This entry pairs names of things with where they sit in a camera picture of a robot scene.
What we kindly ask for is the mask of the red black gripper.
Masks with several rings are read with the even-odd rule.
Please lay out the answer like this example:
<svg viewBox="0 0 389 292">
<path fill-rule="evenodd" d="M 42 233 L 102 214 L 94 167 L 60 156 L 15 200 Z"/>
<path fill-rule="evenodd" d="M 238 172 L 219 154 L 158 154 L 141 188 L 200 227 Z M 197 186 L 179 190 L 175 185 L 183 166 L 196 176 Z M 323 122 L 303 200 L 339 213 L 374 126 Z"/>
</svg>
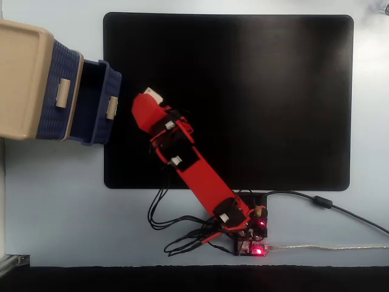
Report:
<svg viewBox="0 0 389 292">
<path fill-rule="evenodd" d="M 169 106 L 161 107 L 162 102 L 163 98 L 156 92 L 144 92 L 135 97 L 131 112 L 138 127 L 152 135 L 153 145 L 193 145 L 193 129 L 188 120 Z"/>
</svg>

